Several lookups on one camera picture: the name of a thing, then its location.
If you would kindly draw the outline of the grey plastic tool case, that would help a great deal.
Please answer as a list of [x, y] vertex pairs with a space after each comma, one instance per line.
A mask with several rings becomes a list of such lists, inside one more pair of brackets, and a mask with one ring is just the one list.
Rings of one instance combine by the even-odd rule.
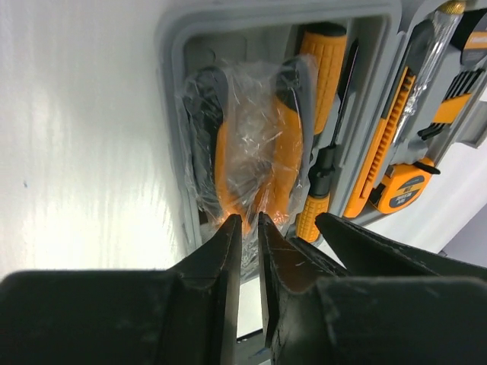
[[485, 137], [484, 1], [179, 1], [158, 37], [189, 246], [239, 215], [243, 276], [260, 212], [319, 245], [319, 213], [408, 214]]

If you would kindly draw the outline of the orange handled pliers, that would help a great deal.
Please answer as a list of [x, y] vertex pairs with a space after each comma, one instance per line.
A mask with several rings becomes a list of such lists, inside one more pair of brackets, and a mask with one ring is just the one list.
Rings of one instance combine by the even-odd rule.
[[297, 55], [208, 65], [180, 92], [190, 190], [213, 229], [241, 218], [245, 261], [256, 255], [259, 215], [287, 230], [302, 203], [316, 81], [313, 59]]

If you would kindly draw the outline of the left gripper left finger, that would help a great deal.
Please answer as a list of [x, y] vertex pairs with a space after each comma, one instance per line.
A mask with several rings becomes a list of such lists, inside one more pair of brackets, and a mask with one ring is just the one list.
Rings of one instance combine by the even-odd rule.
[[166, 270], [17, 271], [1, 282], [3, 364], [232, 364], [242, 227]]

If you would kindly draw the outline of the orange tape measure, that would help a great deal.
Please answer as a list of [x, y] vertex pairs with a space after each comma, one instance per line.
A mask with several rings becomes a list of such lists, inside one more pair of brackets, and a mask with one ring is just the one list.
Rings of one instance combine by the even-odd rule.
[[412, 164], [391, 165], [380, 184], [372, 189], [368, 201], [381, 214], [395, 213], [412, 204], [430, 179], [440, 174], [434, 161], [427, 157]]

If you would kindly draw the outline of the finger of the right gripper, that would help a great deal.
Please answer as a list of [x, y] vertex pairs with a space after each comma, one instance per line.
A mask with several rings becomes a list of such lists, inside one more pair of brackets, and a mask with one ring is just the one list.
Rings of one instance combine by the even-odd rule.
[[444, 276], [486, 279], [486, 269], [389, 240], [330, 213], [315, 224], [346, 269], [356, 276]]

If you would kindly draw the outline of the orange black utility knife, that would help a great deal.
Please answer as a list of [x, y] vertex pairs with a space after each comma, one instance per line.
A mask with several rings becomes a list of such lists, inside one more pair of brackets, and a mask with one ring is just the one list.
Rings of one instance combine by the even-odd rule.
[[430, 20], [423, 20], [412, 30], [368, 152], [345, 207], [344, 217], [356, 218], [368, 201], [433, 37], [434, 27]]

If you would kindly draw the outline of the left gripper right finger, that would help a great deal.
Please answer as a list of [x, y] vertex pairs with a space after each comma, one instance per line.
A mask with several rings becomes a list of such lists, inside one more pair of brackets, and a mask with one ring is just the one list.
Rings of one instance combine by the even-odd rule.
[[356, 276], [265, 214], [258, 234], [274, 364], [486, 362], [486, 279]]

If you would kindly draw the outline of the clear voltage tester pen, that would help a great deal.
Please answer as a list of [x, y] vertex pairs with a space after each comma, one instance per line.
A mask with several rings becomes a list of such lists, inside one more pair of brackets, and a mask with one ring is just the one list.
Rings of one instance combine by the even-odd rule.
[[465, 7], [465, 1], [448, 1], [433, 11], [426, 20], [429, 29], [427, 43], [423, 47], [424, 51], [421, 51], [421, 55], [413, 62], [413, 67], [409, 67], [415, 75], [415, 83], [403, 108], [396, 134], [393, 137], [393, 145], [398, 143], [406, 123], [415, 114], [419, 100], [436, 72], [438, 63], [463, 16]]

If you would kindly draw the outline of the orange black screwdriver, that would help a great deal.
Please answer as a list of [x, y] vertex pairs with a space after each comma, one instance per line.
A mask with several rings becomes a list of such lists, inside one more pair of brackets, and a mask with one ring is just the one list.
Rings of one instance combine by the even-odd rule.
[[329, 208], [330, 186], [335, 172], [333, 164], [336, 140], [348, 103], [349, 84], [354, 71], [357, 51], [358, 40], [354, 40], [349, 48], [349, 52], [345, 53], [342, 63], [341, 75], [335, 95], [335, 97], [339, 97], [340, 105], [333, 134], [329, 145], [318, 151], [315, 164], [310, 168], [308, 173], [310, 189], [304, 204], [304, 209], [296, 220], [297, 236], [309, 243], [315, 242], [320, 235], [315, 224], [316, 216], [327, 212]]
[[317, 67], [314, 134], [326, 125], [338, 88], [347, 44], [347, 30], [341, 24], [307, 24], [299, 47], [300, 55], [312, 56]]

